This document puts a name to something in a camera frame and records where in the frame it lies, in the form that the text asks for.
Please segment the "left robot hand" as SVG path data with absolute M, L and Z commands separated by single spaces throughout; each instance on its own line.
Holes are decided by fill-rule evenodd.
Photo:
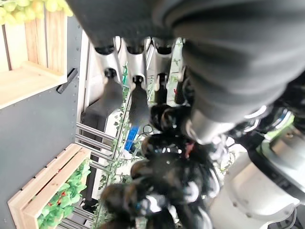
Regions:
M 200 144 L 277 100 L 305 69 L 302 0 L 71 0 L 92 44 L 183 38 L 194 104 L 183 127 Z

